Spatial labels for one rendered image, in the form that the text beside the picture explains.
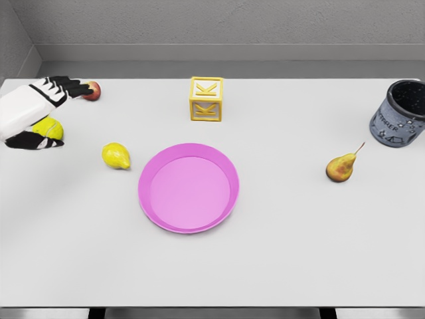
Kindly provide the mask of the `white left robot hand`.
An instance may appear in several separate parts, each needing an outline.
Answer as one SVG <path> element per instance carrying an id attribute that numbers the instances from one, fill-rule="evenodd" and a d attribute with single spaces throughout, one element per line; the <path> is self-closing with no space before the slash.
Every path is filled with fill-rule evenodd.
<path id="1" fill-rule="evenodd" d="M 45 77 L 16 88 L 0 98 L 0 142 L 22 150 L 63 146 L 62 140 L 30 132 L 27 128 L 46 118 L 67 100 L 93 92 L 89 84 L 68 76 Z"/>

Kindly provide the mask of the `yellow lemon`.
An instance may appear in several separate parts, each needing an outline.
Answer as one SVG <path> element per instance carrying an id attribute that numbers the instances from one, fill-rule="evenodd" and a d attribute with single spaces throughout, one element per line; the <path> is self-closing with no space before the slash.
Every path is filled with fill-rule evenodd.
<path id="1" fill-rule="evenodd" d="M 129 151 L 122 144 L 112 142 L 102 148 L 102 159 L 105 164 L 114 169 L 129 169 L 131 160 Z"/>

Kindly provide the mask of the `pink round plate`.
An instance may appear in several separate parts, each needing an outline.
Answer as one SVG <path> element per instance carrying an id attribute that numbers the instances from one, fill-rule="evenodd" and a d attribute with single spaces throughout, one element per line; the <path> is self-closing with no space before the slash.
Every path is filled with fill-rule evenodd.
<path id="1" fill-rule="evenodd" d="M 234 209 L 238 172 L 219 150 L 204 144 L 168 147 L 145 165 L 138 182 L 140 206 L 158 227 L 181 234 L 207 231 Z"/>

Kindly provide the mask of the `yellow tennis ball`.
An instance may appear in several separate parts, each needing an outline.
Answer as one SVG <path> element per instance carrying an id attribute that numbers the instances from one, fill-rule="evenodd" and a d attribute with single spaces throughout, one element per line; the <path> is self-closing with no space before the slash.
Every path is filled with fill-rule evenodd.
<path id="1" fill-rule="evenodd" d="M 38 133 L 44 137 L 62 140 L 64 136 L 64 129 L 62 124 L 50 116 L 43 118 L 37 122 L 33 127 L 32 131 Z"/>

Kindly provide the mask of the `red apple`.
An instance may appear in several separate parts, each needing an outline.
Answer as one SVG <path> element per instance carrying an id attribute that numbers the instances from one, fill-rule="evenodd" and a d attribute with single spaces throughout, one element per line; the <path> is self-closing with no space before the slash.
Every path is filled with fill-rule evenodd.
<path id="1" fill-rule="evenodd" d="M 96 81 L 88 81 L 86 84 L 89 86 L 89 89 L 92 90 L 91 94 L 83 95 L 83 99 L 88 101 L 96 101 L 101 96 L 101 88 L 100 85 Z"/>

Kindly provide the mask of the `yellow letter K block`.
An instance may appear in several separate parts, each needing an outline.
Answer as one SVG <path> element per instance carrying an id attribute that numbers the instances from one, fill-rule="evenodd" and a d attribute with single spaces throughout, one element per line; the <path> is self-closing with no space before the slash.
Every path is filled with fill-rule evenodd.
<path id="1" fill-rule="evenodd" d="M 221 122 L 224 78 L 193 76 L 189 93 L 192 121 Z"/>

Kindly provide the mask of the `yellow-brown pear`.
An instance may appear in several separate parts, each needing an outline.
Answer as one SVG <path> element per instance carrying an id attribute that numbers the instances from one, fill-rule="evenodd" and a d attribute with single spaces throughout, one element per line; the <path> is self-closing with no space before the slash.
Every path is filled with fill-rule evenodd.
<path id="1" fill-rule="evenodd" d="M 347 181 L 353 173 L 353 166 L 357 159 L 357 153 L 364 145 L 365 143 L 363 142 L 354 153 L 348 153 L 344 156 L 332 159 L 325 168 L 327 177 L 336 183 Z"/>

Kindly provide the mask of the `grey speckled enamel mug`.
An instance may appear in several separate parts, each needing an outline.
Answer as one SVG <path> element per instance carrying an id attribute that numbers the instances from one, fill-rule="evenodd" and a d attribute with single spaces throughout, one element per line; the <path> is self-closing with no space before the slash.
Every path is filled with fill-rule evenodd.
<path id="1" fill-rule="evenodd" d="M 392 83 L 369 123 L 369 130 L 385 146 L 402 148 L 411 144 L 425 132 L 425 82 Z"/>

